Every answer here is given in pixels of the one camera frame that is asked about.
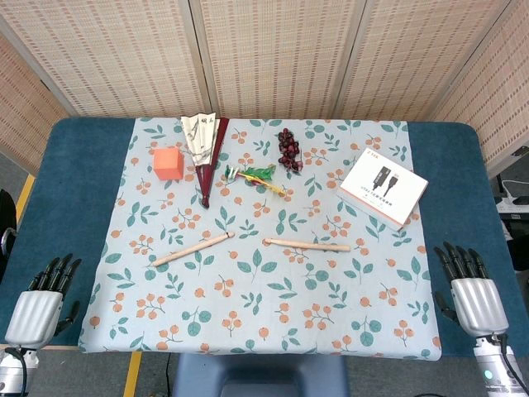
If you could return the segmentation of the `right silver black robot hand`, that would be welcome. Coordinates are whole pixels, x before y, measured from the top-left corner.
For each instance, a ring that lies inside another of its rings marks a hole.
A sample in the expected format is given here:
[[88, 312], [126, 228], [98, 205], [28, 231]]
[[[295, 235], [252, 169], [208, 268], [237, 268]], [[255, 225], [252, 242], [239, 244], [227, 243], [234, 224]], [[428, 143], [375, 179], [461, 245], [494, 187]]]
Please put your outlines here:
[[481, 255], [469, 248], [444, 242], [434, 248], [450, 286], [453, 307], [436, 291], [441, 313], [457, 323], [471, 337], [492, 337], [506, 333], [508, 318], [495, 282], [489, 277]]

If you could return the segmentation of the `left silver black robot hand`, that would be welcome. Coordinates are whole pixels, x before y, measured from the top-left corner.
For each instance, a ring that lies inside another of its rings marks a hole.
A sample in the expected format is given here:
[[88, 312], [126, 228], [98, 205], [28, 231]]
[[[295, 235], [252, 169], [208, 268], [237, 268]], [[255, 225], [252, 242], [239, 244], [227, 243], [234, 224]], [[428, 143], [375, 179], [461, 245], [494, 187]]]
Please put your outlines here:
[[5, 335], [8, 346], [39, 350], [75, 322], [80, 310], [78, 300], [74, 301], [67, 317], [60, 315], [81, 263], [71, 253], [63, 258], [56, 257], [33, 278], [19, 295], [13, 310]]

